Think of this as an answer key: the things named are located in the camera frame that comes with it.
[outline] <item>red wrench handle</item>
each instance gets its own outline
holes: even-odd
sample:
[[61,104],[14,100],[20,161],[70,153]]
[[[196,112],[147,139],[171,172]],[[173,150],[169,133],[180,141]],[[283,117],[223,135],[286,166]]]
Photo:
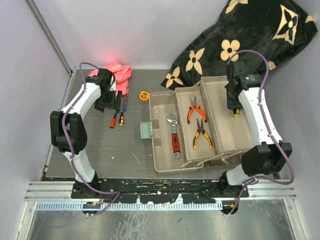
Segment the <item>red wrench handle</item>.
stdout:
[[180,153],[180,143],[177,133],[172,133],[172,149],[173,153]]

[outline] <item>yellow pliers handle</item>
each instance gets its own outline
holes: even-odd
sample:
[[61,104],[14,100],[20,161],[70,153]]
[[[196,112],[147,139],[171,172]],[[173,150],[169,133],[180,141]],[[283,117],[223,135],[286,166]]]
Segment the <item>yellow pliers handle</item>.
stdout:
[[209,135],[207,133],[204,133],[203,135],[208,140],[210,149],[212,149],[213,145],[212,145],[211,138],[209,137]]
[[198,139],[198,137],[200,136],[200,132],[196,132],[196,135],[195,135],[195,137],[194,137],[194,139],[193,139],[193,148],[194,149],[197,149],[197,145],[196,145],[196,143],[197,143],[197,139]]

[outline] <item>white cable tray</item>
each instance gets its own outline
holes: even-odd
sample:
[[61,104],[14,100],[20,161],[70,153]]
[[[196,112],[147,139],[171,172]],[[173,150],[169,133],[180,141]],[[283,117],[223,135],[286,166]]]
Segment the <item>white cable tray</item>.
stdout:
[[[35,207],[36,211],[99,211],[107,206],[107,203],[102,204],[100,208],[83,208],[85,201],[39,201]],[[137,203],[113,203],[107,209],[107,211],[203,211],[203,210],[222,210],[222,201],[216,201],[216,203],[189,203],[183,204],[182,202],[153,204],[151,202],[147,204]]]

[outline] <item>toolbox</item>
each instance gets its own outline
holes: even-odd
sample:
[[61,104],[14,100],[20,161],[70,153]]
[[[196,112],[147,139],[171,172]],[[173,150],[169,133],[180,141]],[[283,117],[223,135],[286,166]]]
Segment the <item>toolbox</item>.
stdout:
[[[150,93],[150,121],[141,123],[140,132],[141,138],[152,141],[154,169],[158,173],[194,172],[208,161],[228,163],[228,160],[239,158],[253,147],[245,111],[236,117],[227,109],[227,83],[227,76],[202,77],[195,86]],[[206,115],[206,122],[194,109],[188,123],[188,113],[192,106],[190,99],[194,98]],[[174,114],[178,121],[176,132],[180,145],[179,158],[174,156],[172,129],[167,121],[169,114]],[[211,138],[212,149],[203,134],[197,138],[194,149],[197,119],[203,121],[203,129]]]

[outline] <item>robotic arm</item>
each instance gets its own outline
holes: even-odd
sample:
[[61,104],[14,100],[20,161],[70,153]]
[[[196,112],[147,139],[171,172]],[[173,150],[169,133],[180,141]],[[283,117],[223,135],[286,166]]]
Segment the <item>robotic arm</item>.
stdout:
[[[116,78],[108,69],[100,68],[97,76],[87,76],[85,82],[85,86],[82,84],[80,91],[66,107],[51,113],[50,129],[53,146],[57,147],[69,161],[73,161],[77,171],[90,184],[97,182],[94,179],[98,176],[91,167],[86,153],[87,133],[83,119],[93,103],[94,108],[101,112],[104,112],[105,108],[119,110],[122,92],[119,91],[119,97],[116,97]],[[67,114],[65,125],[74,150],[73,159],[71,159],[72,152],[62,123],[63,115],[72,105],[73,108]],[[75,176],[75,180],[79,183],[83,182],[78,175]]]
[[[226,88],[227,108],[235,116],[244,109],[247,116],[254,147],[243,154],[241,165],[226,172],[227,184],[241,185],[243,182],[257,175],[269,175],[281,171],[286,161],[264,123],[259,104],[259,89],[262,79],[259,74],[249,74],[243,62],[232,62],[226,67],[228,84]],[[265,91],[262,90],[261,104],[263,104],[265,117],[269,123],[274,139],[280,144],[289,157],[292,153],[291,144],[284,143],[271,119],[266,100]]]

